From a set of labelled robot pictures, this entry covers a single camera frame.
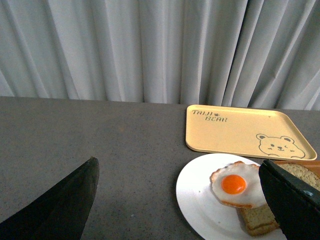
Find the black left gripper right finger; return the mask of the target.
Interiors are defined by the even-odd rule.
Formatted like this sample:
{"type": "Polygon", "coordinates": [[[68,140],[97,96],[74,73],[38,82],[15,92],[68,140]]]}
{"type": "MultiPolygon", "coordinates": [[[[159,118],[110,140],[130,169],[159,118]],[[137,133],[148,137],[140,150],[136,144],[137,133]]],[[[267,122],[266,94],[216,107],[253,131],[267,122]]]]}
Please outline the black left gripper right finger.
{"type": "Polygon", "coordinates": [[[266,159],[259,167],[266,202],[288,240],[320,238],[320,191],[266,159]]]}

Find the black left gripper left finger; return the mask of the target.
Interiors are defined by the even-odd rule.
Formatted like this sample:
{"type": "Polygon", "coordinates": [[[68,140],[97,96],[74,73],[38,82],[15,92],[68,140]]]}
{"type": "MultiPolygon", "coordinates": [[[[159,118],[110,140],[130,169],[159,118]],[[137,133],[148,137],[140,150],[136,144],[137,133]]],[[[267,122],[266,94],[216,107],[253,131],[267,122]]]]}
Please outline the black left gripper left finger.
{"type": "Polygon", "coordinates": [[[79,240],[100,176],[91,157],[29,205],[0,224],[2,240],[79,240]]]}

